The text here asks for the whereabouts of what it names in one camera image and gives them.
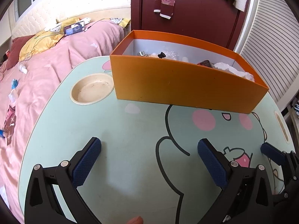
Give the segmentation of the person right hand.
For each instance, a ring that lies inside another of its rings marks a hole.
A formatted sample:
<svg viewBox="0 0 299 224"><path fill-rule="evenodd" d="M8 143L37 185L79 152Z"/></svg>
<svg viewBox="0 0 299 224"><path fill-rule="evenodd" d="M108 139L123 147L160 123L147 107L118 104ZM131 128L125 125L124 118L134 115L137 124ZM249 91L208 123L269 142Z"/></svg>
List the person right hand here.
<svg viewBox="0 0 299 224"><path fill-rule="evenodd" d="M143 224L143 219L141 216L136 216L129 220L127 224Z"/></svg>

